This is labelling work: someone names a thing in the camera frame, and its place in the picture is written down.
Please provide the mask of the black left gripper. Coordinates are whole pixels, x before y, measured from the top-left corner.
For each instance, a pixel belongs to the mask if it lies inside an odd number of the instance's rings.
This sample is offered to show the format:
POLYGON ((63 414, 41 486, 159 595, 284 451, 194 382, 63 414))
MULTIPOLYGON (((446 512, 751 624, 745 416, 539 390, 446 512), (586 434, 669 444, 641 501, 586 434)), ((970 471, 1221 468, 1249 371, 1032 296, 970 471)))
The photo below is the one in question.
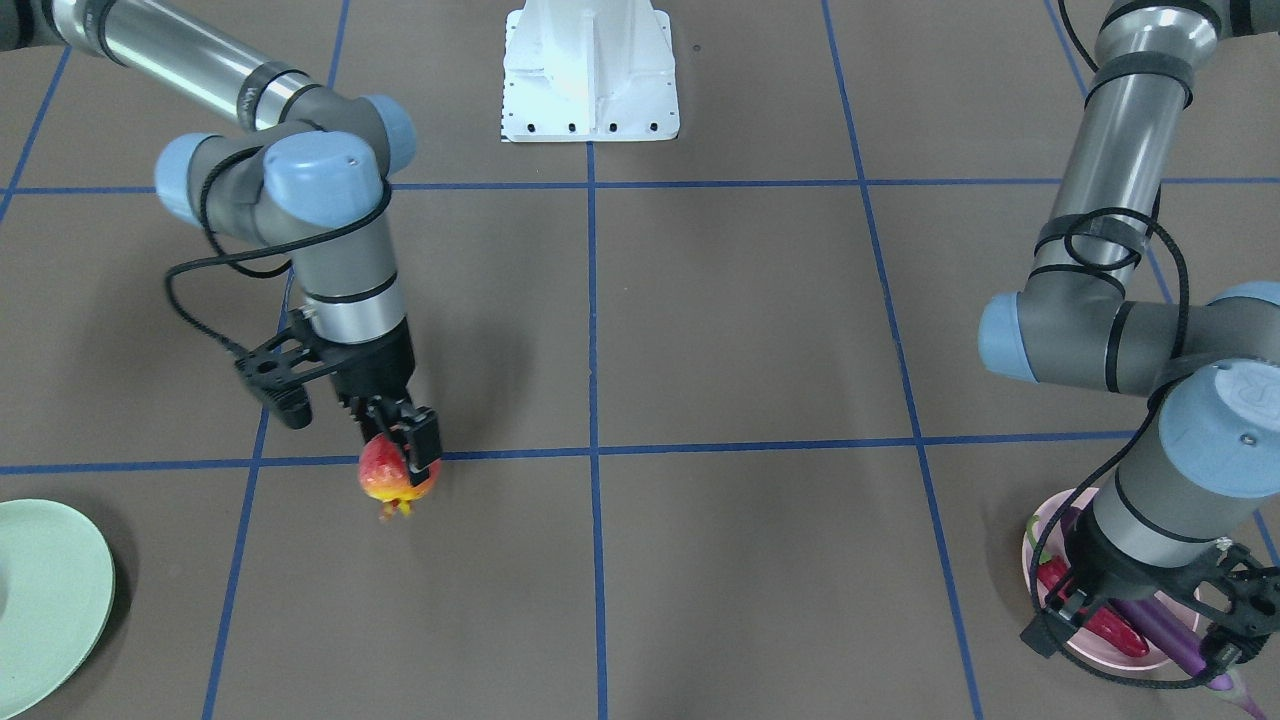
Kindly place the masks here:
MULTIPOLYGON (((1155 587, 1155 582, 1151 579, 1139 580, 1137 578, 1137 566, 1140 565, 1139 560, 1132 560, 1123 557, 1117 551, 1108 553, 1105 559, 1087 559, 1084 552, 1087 547, 1094 544, 1106 543, 1107 539, 1102 532, 1097 530, 1074 530, 1073 525, 1076 519, 1082 515, 1080 510, 1065 510, 1059 521, 1064 520, 1062 538, 1065 541, 1065 551, 1068 561, 1071 568, 1068 570, 1074 574, 1070 577, 1073 584, 1083 584, 1085 587, 1085 593, 1093 598, 1096 611, 1107 605, 1110 600, 1130 600, 1137 601, 1137 592, 1140 589, 1151 589, 1155 587)), ((1028 560, 1036 564, 1036 557, 1041 552, 1036 552, 1036 542, 1041 538, 1042 530, 1047 527, 1050 520, 1050 514, 1044 512, 1041 515, 1034 515, 1027 525, 1027 541, 1024 550, 1027 552, 1028 560)), ((1036 578, 1030 574, 1025 574, 1027 584, 1030 591, 1037 591, 1036 578)), ((1041 621, 1034 620, 1029 624, 1021 633, 1021 639, 1024 644, 1033 648, 1037 653, 1051 657, 1057 652, 1057 641, 1068 644, 1068 641, 1078 633, 1078 628, 1071 624, 1071 620, 1061 619, 1051 607, 1052 600, 1064 600, 1070 594, 1070 585, 1059 584, 1048 591, 1048 603, 1044 606, 1048 610, 1047 623, 1044 626, 1041 621)), ((1149 597, 1155 597, 1164 602, 1183 623, 1185 623, 1194 633, 1196 624, 1198 623, 1198 615, 1196 610, 1188 609, 1179 603, 1175 598, 1162 592, 1157 592, 1149 597)), ((1149 661, 1171 661, 1164 652, 1153 647, 1153 656, 1149 661)))

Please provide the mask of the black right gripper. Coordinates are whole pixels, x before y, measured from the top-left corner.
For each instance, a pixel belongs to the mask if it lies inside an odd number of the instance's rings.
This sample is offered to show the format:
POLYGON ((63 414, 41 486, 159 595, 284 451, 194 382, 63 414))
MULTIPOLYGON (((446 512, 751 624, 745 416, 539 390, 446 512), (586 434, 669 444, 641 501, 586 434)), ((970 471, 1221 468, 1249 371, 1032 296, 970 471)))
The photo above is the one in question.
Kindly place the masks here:
POLYGON ((332 384, 339 402, 362 427, 367 445, 378 437, 399 445, 410 471, 426 471, 443 456, 434 407, 410 407, 407 386, 416 368, 410 323, 402 320, 380 338, 330 343, 332 384))

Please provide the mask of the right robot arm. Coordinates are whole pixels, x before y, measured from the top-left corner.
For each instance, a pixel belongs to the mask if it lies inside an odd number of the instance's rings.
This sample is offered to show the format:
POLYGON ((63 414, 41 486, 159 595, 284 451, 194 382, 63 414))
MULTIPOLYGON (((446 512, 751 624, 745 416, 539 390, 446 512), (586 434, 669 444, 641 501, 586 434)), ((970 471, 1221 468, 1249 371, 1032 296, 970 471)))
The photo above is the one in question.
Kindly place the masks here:
POLYGON ((407 111, 381 95, 344 97, 306 72, 164 1, 5 1, 3 50, 63 46, 137 70, 233 120, 238 137, 184 135, 161 152, 155 191, 215 249, 165 274, 285 258, 303 291, 284 331, 247 348, 179 316, 220 345, 244 387, 292 429, 312 418, 306 386, 329 378, 366 442, 384 439, 412 487, 439 470, 438 415, 419 406, 390 225, 390 178, 416 152, 407 111))

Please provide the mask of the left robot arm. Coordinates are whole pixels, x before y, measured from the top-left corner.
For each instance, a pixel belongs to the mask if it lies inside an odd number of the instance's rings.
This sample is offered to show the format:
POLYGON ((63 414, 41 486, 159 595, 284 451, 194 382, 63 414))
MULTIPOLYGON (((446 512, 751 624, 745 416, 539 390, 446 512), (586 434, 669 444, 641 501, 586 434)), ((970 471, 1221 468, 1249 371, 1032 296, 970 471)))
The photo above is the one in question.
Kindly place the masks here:
POLYGON ((1277 495, 1277 284, 1190 304, 1130 300, 1197 72, 1225 40, 1277 31, 1275 1, 1117 1, 1094 45, 1082 126, 1024 288, 979 327, 992 373, 1140 396, 1148 416, 1062 539, 1071 570, 1027 642, 1052 655, 1105 602, 1156 593, 1210 620, 1211 664, 1277 632, 1277 569, 1225 538, 1277 495))

